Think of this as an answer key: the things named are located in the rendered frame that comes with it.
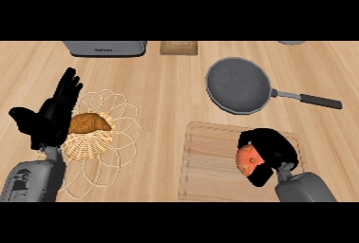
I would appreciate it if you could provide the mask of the orange squash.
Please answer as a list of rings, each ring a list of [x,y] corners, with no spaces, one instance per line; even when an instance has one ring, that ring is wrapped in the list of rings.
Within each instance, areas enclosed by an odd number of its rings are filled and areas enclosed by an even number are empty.
[[[245,144],[238,150],[235,155],[235,165],[241,174],[247,177],[251,176],[259,165],[265,163],[260,153],[253,144]]]

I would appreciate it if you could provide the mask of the brown wooden box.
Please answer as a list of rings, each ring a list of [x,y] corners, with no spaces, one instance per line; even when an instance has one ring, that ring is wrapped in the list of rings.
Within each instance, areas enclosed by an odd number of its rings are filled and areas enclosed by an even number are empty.
[[[160,46],[161,55],[197,55],[197,41],[163,41]]]

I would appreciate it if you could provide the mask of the grey frying pan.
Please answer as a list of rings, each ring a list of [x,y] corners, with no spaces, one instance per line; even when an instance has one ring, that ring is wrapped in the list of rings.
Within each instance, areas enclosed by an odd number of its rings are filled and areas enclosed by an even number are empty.
[[[210,66],[205,83],[213,103],[235,115],[250,115],[262,111],[269,100],[276,97],[334,109],[343,108],[340,101],[276,90],[263,69],[239,57],[225,58]]]

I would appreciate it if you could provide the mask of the grey appliance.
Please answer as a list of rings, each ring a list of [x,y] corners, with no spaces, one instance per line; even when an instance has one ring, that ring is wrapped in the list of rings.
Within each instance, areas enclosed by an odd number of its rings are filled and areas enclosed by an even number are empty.
[[[137,57],[146,53],[146,41],[65,41],[75,57]]]

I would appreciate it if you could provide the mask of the brown croissant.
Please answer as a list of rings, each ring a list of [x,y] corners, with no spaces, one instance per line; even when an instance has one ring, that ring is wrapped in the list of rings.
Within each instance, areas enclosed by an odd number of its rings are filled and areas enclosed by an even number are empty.
[[[111,125],[98,113],[83,113],[75,115],[70,121],[70,133],[89,134],[101,131],[109,131]]]

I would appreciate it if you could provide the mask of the pale wooden cutting board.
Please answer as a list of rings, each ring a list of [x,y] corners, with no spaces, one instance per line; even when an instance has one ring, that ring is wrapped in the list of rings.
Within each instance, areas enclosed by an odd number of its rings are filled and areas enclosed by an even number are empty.
[[[179,201],[278,202],[278,177],[256,187],[235,166],[239,134],[248,127],[194,121],[185,130]]]

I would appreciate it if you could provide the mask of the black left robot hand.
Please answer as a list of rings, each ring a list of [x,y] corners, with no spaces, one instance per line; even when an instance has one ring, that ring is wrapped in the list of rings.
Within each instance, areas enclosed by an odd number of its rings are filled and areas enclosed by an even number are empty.
[[[68,137],[71,112],[83,84],[75,69],[68,68],[58,83],[53,96],[44,101],[40,111],[13,107],[9,111],[21,133],[31,137],[31,149],[59,147]]]

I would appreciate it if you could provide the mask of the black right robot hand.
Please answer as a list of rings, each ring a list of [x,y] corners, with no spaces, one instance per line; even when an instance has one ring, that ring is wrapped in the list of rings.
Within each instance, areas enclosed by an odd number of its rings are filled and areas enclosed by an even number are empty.
[[[297,153],[282,134],[269,128],[244,131],[238,137],[236,150],[245,144],[254,145],[265,160],[247,179],[256,187],[263,187],[273,175],[273,170],[278,170],[282,163],[293,163],[291,169],[296,168],[299,164]]]

